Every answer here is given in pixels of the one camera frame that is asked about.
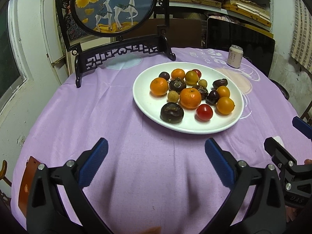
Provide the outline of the person's right hand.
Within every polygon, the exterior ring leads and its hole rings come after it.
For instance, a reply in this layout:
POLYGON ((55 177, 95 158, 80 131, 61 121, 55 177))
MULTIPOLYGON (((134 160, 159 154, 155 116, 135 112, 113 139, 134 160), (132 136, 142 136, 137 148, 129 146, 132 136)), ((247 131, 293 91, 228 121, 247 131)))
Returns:
MULTIPOLYGON (((304 164, 305 165, 312 164, 312 160, 306 159, 304 161, 304 164)), ((297 209, 291 208, 291 207, 286 207, 286 221, 287 222, 294 221, 296 216, 297 216, 297 209)))

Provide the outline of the person's left hand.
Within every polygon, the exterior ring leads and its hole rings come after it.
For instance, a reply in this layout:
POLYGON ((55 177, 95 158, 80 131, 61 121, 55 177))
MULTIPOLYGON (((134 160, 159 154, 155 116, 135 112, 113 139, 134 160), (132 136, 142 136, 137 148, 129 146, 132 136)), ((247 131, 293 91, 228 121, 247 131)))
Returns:
POLYGON ((151 227, 141 232, 141 234, 160 234, 160 233, 161 233, 161 226, 151 227))

